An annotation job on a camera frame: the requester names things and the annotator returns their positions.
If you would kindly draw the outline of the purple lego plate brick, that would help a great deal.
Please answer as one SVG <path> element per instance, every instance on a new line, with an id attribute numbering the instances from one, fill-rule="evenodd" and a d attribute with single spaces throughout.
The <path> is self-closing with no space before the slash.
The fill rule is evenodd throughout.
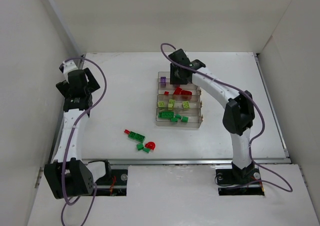
<path id="1" fill-rule="evenodd" d="M 166 87 L 166 84 L 167 84 L 167 78 L 166 77 L 161 77 L 160 78 L 161 87 Z"/>

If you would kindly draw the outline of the red lego block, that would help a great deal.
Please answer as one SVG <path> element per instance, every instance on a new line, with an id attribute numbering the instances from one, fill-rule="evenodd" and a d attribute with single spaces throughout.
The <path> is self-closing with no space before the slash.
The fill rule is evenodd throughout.
<path id="1" fill-rule="evenodd" d="M 191 96 L 192 92 L 188 90 L 184 90 L 181 87 L 177 87 L 173 93 L 173 95 L 183 95 L 183 96 Z"/>

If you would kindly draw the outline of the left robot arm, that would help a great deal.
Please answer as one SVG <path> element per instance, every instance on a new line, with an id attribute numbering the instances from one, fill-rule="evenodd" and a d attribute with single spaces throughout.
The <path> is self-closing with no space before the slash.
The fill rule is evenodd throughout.
<path id="1" fill-rule="evenodd" d="M 105 160 L 82 161 L 82 144 L 86 123 L 93 106 L 92 93 L 100 86 L 90 69 L 64 69 L 66 80 L 56 85 L 64 96 L 63 127 L 57 152 L 44 167 L 44 175 L 56 199 L 91 195 L 94 183 L 111 177 Z"/>

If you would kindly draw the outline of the green lego square brick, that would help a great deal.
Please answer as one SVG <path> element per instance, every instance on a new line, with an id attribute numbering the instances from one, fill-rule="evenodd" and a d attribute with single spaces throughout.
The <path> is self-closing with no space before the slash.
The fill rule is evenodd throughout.
<path id="1" fill-rule="evenodd" d="M 181 118 L 181 121 L 182 121 L 182 122 L 188 122 L 188 120 L 189 120 L 189 118 L 186 117 L 186 116 L 183 116 L 183 117 Z"/>

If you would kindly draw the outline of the green lego long brick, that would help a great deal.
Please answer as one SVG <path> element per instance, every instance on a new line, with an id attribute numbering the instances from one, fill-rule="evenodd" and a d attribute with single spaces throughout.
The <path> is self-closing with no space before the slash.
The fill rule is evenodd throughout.
<path id="1" fill-rule="evenodd" d="M 159 112 L 158 114 L 158 118 L 164 118 L 164 119 L 171 119 L 171 118 L 174 118 L 175 117 L 175 114 L 174 112 Z"/>

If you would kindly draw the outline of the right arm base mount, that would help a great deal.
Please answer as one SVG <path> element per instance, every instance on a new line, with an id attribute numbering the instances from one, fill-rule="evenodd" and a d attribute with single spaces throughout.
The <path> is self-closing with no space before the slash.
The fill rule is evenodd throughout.
<path id="1" fill-rule="evenodd" d="M 218 186 L 219 196 L 265 195 L 258 168 L 244 178 L 237 178 L 231 168 L 218 168 L 215 172 L 214 181 Z"/>

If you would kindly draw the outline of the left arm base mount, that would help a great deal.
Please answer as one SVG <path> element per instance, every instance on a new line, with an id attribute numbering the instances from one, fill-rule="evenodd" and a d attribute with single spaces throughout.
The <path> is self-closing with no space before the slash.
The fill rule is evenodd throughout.
<path id="1" fill-rule="evenodd" d="M 85 196 L 126 196 L 127 169 L 109 169 L 102 165 L 85 167 L 81 171 Z"/>

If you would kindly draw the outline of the lime lego square brick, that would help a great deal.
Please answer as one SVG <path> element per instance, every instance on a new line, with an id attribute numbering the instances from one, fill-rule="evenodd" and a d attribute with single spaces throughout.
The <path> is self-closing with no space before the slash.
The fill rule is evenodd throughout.
<path id="1" fill-rule="evenodd" d="M 164 108 L 164 107 L 166 106 L 166 104 L 165 104 L 164 101 L 158 101 L 158 102 L 157 102 L 157 106 L 158 106 L 159 108 Z"/>

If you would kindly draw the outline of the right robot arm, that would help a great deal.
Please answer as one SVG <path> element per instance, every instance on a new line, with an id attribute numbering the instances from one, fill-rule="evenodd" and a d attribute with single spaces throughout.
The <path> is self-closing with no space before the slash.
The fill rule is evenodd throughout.
<path id="1" fill-rule="evenodd" d="M 250 130 L 255 118 L 254 106 L 239 91 L 218 83 L 218 78 L 206 65 L 196 59 L 190 61 L 182 49 L 169 54 L 172 84 L 192 83 L 216 99 L 224 109 L 222 123 L 230 133 L 233 158 L 232 173 L 237 181 L 244 180 L 254 169 L 250 158 Z"/>

